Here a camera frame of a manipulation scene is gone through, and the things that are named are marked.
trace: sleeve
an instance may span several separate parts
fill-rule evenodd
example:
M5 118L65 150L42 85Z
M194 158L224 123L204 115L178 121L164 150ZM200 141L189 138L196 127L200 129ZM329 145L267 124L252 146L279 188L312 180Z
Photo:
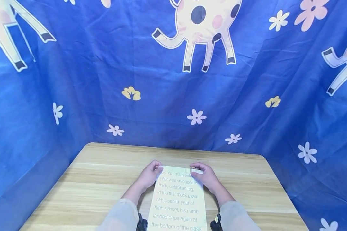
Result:
M223 231L261 231L239 202L226 202L220 207L220 216Z
M136 231L139 214L135 204L128 199L120 199L110 210L97 231Z

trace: wrist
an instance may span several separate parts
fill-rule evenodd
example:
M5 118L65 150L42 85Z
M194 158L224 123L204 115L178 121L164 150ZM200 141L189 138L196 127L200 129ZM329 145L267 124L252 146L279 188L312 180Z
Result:
M213 194L217 194L224 186L221 184L219 180L215 181L209 189Z
M147 187L146 187L144 184L142 184L142 183L139 181L139 179L137 179L137 180L133 183L133 185L134 185L134 190L135 190L136 192L139 192L140 194L143 194L143 193L147 190Z

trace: paper sheet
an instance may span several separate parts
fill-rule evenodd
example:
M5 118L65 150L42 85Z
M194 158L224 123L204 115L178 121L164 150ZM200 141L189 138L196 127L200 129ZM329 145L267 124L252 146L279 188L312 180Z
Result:
M207 231L203 184L191 177L200 170L163 166L157 177L147 231Z

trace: blue fabric backdrop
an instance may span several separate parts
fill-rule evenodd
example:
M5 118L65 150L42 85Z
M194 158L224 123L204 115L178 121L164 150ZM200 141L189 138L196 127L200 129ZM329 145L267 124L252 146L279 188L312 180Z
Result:
M347 231L347 0L0 0L0 231L91 141L261 154Z

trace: wooden table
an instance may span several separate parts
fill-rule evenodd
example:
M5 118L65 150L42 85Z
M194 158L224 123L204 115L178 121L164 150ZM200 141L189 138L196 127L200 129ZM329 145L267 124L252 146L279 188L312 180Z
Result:
M263 231L307 230L264 157L236 153L173 150L90 143L86 145L21 231L95 230L111 207L152 160L189 167L200 161L212 166L220 181ZM147 219L153 195L142 195L138 210ZM209 223L218 206L207 190Z

